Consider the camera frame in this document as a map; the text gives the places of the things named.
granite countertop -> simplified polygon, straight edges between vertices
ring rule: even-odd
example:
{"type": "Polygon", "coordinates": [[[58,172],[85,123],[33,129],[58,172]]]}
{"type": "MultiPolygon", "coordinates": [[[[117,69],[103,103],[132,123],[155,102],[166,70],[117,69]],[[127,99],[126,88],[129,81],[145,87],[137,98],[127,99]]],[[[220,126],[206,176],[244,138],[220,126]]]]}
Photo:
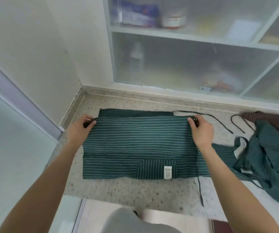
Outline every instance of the granite countertop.
{"type": "MultiPolygon", "coordinates": [[[[153,100],[144,101],[140,99],[118,98],[95,94],[87,94],[84,97],[74,119],[77,119],[84,113],[97,117],[100,108],[151,111],[185,110],[208,113],[217,117],[227,128],[234,132],[234,134],[231,134],[214,118],[204,116],[214,125],[215,136],[213,142],[222,145],[233,146],[236,136],[243,136],[249,139],[253,134],[253,131],[240,117],[234,117],[233,120],[246,133],[244,134],[236,128],[230,121],[231,115],[236,113],[223,111],[227,109],[225,107],[220,107],[220,110],[206,109],[185,105],[174,105],[166,102],[155,102],[153,100]]],[[[177,113],[175,115],[188,115],[188,113],[177,113]]],[[[51,160],[58,154],[65,139],[65,134],[63,134],[51,160]]],[[[81,147],[76,153],[72,163],[64,192],[66,195],[135,206],[139,210],[151,208],[226,221],[226,217],[210,177],[200,177],[201,192],[204,201],[203,207],[200,203],[199,186],[196,178],[170,180],[137,180],[131,178],[83,180],[82,156],[83,148],[81,147]]],[[[256,187],[251,182],[243,181],[243,183],[258,198],[279,224],[279,203],[272,199],[264,190],[256,187]]]]}

cabinet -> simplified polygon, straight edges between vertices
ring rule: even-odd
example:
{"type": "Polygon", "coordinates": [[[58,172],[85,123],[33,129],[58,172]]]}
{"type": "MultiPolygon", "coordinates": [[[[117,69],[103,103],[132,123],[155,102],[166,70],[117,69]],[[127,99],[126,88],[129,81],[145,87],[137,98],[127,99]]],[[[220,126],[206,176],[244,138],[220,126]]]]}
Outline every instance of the cabinet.
{"type": "Polygon", "coordinates": [[[279,0],[103,4],[115,83],[279,103],[279,0]]]}

person's leg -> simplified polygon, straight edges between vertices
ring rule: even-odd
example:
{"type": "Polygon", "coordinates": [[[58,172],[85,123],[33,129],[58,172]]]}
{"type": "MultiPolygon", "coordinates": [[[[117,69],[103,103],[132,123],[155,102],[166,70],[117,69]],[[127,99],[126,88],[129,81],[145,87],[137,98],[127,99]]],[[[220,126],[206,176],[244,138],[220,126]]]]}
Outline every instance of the person's leg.
{"type": "Polygon", "coordinates": [[[181,233],[163,224],[152,224],[139,219],[127,208],[119,208],[106,220],[102,233],[181,233]]]}

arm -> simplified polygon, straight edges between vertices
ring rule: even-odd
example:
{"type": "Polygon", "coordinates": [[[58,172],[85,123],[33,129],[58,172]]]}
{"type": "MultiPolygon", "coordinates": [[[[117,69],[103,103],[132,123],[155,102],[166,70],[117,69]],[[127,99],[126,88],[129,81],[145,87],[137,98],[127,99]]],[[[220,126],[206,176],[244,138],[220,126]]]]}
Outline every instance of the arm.
{"type": "Polygon", "coordinates": [[[279,233],[279,226],[249,189],[219,158],[212,147],[213,125],[196,116],[199,127],[188,118],[192,137],[203,154],[219,201],[234,233],[279,233]]]}
{"type": "Polygon", "coordinates": [[[84,128],[83,123],[88,119],[93,117],[83,115],[69,127],[62,151],[13,207],[0,226],[0,233],[46,233],[50,230],[74,156],[96,124],[93,121],[84,128]]]}

forearm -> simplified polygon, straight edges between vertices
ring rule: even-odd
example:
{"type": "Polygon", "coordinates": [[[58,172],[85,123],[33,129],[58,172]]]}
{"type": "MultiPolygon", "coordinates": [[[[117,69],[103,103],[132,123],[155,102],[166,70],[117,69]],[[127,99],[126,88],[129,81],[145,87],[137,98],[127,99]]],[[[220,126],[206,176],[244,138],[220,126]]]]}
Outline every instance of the forearm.
{"type": "Polygon", "coordinates": [[[234,233],[277,233],[279,227],[249,189],[211,146],[200,149],[207,163],[219,201],[234,233]]]}
{"type": "Polygon", "coordinates": [[[66,186],[72,160],[78,147],[66,144],[14,206],[0,227],[0,233],[50,230],[66,186]]]}

